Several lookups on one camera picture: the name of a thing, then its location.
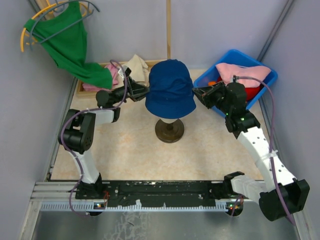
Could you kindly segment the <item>green shirt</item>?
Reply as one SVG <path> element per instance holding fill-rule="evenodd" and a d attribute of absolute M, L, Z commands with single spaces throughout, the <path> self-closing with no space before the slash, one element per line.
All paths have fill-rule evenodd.
<path fill-rule="evenodd" d="M 110 71 L 96 62 L 86 62 L 87 31 L 83 21 L 41 44 L 59 69 L 86 84 L 111 89 L 113 79 Z"/>

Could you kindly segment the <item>pink cloth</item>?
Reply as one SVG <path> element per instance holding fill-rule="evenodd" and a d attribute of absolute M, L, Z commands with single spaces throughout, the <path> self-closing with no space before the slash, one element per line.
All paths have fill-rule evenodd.
<path fill-rule="evenodd" d="M 114 87 L 114 86 L 118 85 L 119 84 L 118 69 L 115 66 L 113 66 L 111 63 L 105 65 L 104 68 L 108 69 L 110 71 L 110 74 L 112 76 L 112 86 Z M 110 91 L 110 89 L 100 88 L 100 87 L 97 87 L 97 86 L 94 86 L 94 85 L 91 85 L 88 83 L 83 83 L 82 87 L 85 92 L 98 92 L 100 90 Z"/>

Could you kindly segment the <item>beige cloth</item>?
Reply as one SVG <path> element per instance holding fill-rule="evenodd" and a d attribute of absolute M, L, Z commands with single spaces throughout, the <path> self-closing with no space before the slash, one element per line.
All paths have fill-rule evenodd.
<path fill-rule="evenodd" d="M 127 63 L 124 64 L 131 70 L 130 77 L 136 82 L 148 87 L 149 86 L 149 66 L 137 54 L 135 54 Z"/>

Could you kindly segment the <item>aluminium rail frame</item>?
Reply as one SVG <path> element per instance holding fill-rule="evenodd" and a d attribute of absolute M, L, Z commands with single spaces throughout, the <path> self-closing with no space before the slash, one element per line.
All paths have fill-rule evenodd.
<path fill-rule="evenodd" d="M 309 185 L 294 180 L 268 190 L 262 181 L 239 175 L 223 181 L 129 181 L 111 180 L 80 183 L 73 190 L 72 182 L 38 182 L 31 198 L 38 201 L 71 199 L 76 211 L 226 211 L 234 209 L 233 199 L 241 195 L 257 203 L 264 214 L 277 218 L 285 213 L 283 198 L 289 213 L 301 211 Z"/>

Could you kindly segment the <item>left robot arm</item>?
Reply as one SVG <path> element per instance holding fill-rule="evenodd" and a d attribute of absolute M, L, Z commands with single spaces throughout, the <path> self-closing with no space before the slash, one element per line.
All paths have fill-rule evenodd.
<path fill-rule="evenodd" d="M 97 108 L 68 110 L 58 141 L 75 161 L 80 177 L 75 189 L 81 194 L 97 199 L 104 192 L 101 174 L 90 152 L 95 127 L 117 122 L 121 105 L 127 99 L 137 102 L 144 99 L 148 92 L 147 86 L 128 77 L 124 80 L 124 86 L 111 91 L 98 91 L 95 95 Z"/>

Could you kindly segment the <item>yellow hanger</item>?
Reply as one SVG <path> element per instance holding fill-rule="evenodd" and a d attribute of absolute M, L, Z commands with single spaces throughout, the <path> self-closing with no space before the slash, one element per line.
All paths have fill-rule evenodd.
<path fill-rule="evenodd" d="M 81 15 L 82 16 L 81 18 L 77 19 L 77 21 L 74 21 L 73 23 L 71 23 L 69 25 L 66 25 L 64 28 L 61 28 L 60 31 L 55 32 L 54 34 L 48 36 L 47 38 L 43 38 L 41 36 L 38 36 L 38 38 L 40 38 L 40 41 L 37 41 L 35 38 L 33 38 L 34 29 L 42 18 L 44 18 L 50 12 L 56 12 L 57 8 L 64 6 L 64 5 L 69 5 L 73 2 L 79 2 L 80 8 L 84 7 L 85 12 Z M 21 32 L 21 36 L 20 36 L 20 50 L 21 50 L 21 52 L 22 53 L 24 52 L 24 45 L 25 45 L 24 38 L 25 38 L 25 36 L 29 37 L 29 42 L 27 42 L 27 44 L 30 46 L 30 49 L 32 49 L 32 45 L 42 44 L 42 43 L 46 42 L 47 40 L 55 37 L 56 35 L 62 33 L 63 31 L 73 27 L 77 23 L 79 23 L 79 22 L 83 21 L 84 19 L 86 19 L 87 17 L 91 16 L 95 10 L 100 12 L 100 10 L 96 7 L 96 5 L 94 5 L 92 2 L 90 2 L 88 0 L 68 0 L 68 1 L 61 1 L 61 2 L 57 1 L 56 3 L 47 6 L 46 8 L 42 9 L 41 11 L 39 11 L 37 14 L 35 14 L 31 18 L 32 20 L 34 20 L 34 24 L 32 25 L 32 28 L 28 33 L 27 33 L 27 29 L 25 27 L 23 28 L 23 30 Z"/>

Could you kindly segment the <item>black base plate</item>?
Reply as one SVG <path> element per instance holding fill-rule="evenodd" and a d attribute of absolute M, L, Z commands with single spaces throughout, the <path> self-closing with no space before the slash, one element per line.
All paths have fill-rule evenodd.
<path fill-rule="evenodd" d="M 102 193 L 85 196 L 75 191 L 77 200 L 106 200 L 108 207 L 214 207 L 216 200 L 231 199 L 238 194 L 226 181 L 102 181 Z"/>

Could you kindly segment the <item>blue hat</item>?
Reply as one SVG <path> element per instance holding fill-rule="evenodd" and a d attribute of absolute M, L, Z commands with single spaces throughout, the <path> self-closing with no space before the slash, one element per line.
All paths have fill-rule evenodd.
<path fill-rule="evenodd" d="M 193 81 L 187 66 L 168 59 L 155 64 L 149 73 L 149 92 L 145 107 L 163 119 L 180 119 L 196 109 Z"/>

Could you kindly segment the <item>red hat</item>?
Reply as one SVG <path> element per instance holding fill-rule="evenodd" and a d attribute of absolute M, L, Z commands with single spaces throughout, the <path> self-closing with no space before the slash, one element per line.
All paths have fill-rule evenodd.
<path fill-rule="evenodd" d="M 219 76 L 217 78 L 217 83 L 222 82 L 222 78 Z M 251 101 L 260 91 L 261 86 L 259 85 L 258 87 L 245 87 L 245 92 L 246 92 L 246 101 Z"/>

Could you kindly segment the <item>orange hat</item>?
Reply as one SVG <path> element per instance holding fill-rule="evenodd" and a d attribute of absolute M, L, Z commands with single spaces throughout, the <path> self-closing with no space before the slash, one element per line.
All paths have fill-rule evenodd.
<path fill-rule="evenodd" d="M 208 86 L 213 86 L 215 84 L 217 84 L 217 81 L 209 81 L 207 85 Z"/>

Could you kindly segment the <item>blue plastic bin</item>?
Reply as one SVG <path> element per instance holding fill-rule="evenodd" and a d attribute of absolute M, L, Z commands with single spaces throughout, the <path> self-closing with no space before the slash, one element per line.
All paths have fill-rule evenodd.
<path fill-rule="evenodd" d="M 194 81 L 193 86 L 195 88 L 208 87 L 209 82 L 217 81 L 220 75 L 218 73 L 216 65 L 219 63 L 234 64 L 241 67 L 265 66 L 263 63 L 257 61 L 251 56 L 239 50 L 231 49 L 227 51 L 216 63 L 214 63 L 200 77 L 198 77 Z M 277 72 L 271 68 L 271 72 L 265 78 L 264 83 L 266 83 L 270 87 L 273 83 L 275 83 L 277 79 L 278 79 Z M 257 95 L 252 100 L 247 102 L 246 109 L 249 110 L 266 91 L 267 89 L 264 86 L 261 86 Z M 226 115 L 222 111 L 217 109 L 215 106 L 212 107 L 211 109 L 215 111 L 217 114 L 219 114 L 221 117 L 225 118 Z"/>

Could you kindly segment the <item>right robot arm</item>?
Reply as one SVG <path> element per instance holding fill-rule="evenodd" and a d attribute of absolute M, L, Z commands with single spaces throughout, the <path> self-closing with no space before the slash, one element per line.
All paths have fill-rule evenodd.
<path fill-rule="evenodd" d="M 287 218 L 293 222 L 293 215 L 305 206 L 310 186 L 306 180 L 298 180 L 280 160 L 271 137 L 265 137 L 259 121 L 247 109 L 244 85 L 218 82 L 192 91 L 205 107 L 216 107 L 224 113 L 228 132 L 247 149 L 263 177 L 259 183 L 242 172 L 230 173 L 224 177 L 224 194 L 256 202 L 269 221 Z"/>

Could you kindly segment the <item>pink hat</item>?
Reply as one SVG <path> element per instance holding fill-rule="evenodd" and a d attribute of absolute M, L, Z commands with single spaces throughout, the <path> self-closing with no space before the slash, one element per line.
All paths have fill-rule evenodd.
<path fill-rule="evenodd" d="M 225 85 L 228 85 L 233 81 L 233 76 L 238 76 L 240 77 L 238 82 L 244 85 L 245 88 L 257 88 L 260 86 L 260 83 L 255 80 L 244 79 L 242 77 L 252 77 L 260 81 L 264 81 L 271 72 L 270 68 L 262 65 L 242 67 L 239 65 L 222 62 L 216 64 L 215 67 Z"/>

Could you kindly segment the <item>wooden clothes rack with tray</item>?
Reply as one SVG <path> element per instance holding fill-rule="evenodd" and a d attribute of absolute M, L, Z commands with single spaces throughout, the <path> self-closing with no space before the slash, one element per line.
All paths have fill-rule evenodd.
<path fill-rule="evenodd" d="M 50 3 L 49 0 L 36 0 L 35 3 L 38 5 L 40 11 L 44 9 L 49 9 L 49 7 L 53 6 L 54 3 Z M 166 0 L 166 57 L 168 59 L 171 58 L 171 1 Z M 148 65 L 148 69 L 150 70 L 155 64 L 164 61 L 160 60 L 146 60 L 145 63 Z M 78 98 L 93 98 L 95 93 L 94 91 L 85 91 L 82 82 L 78 80 L 75 95 Z"/>

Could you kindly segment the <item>grey hanger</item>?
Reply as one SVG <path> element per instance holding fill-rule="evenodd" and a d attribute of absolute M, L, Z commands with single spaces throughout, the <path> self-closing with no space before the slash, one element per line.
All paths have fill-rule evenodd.
<path fill-rule="evenodd" d="M 80 2 L 72 2 L 69 5 L 64 5 L 61 6 L 59 8 L 56 8 L 56 12 L 51 11 L 50 13 L 48 13 L 45 17 L 43 17 L 39 23 L 36 25 L 34 31 L 33 31 L 33 38 L 35 38 L 37 41 L 41 41 L 41 39 L 39 38 L 40 36 L 42 38 L 47 38 L 50 35 L 53 35 L 54 33 L 60 31 L 60 29 L 65 28 L 67 25 L 72 24 L 73 22 L 77 21 L 77 19 L 80 19 L 82 17 L 82 14 L 85 13 L 85 8 L 84 7 L 80 7 L 79 5 Z M 26 28 L 27 31 L 26 33 L 28 34 L 29 31 L 31 30 L 33 24 L 34 24 L 34 20 L 32 20 L 32 17 L 30 19 L 27 20 L 27 22 L 24 24 L 23 28 Z M 27 42 L 29 42 L 29 37 L 25 36 L 24 37 L 24 51 L 25 51 L 25 46 L 29 46 L 27 44 Z"/>

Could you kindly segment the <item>cream mannequin head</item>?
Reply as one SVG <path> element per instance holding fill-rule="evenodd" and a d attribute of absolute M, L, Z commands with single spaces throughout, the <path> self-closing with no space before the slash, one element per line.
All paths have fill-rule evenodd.
<path fill-rule="evenodd" d="M 165 122 L 159 119 L 155 124 L 155 134 L 157 138 L 167 144 L 179 141 L 185 132 L 184 123 L 180 119 L 170 119 Z"/>

